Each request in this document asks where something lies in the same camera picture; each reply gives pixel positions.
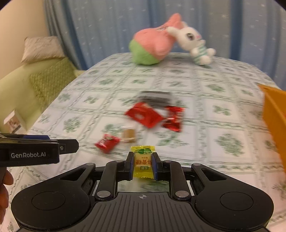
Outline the person's left hand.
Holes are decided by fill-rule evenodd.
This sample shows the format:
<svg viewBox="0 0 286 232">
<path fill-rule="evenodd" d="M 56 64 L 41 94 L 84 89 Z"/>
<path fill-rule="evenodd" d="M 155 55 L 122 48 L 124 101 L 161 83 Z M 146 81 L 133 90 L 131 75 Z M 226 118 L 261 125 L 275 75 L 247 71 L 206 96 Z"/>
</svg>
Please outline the person's left hand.
<svg viewBox="0 0 286 232">
<path fill-rule="evenodd" d="M 11 173 L 8 170 L 5 170 L 5 175 L 3 177 L 3 181 L 1 182 L 1 191 L 0 191 L 0 210 L 1 210 L 1 217 L 0 221 L 1 224 L 3 223 L 3 219 L 6 213 L 6 209 L 8 208 L 9 204 L 9 194 L 5 185 L 13 185 L 14 179 Z"/>
</svg>

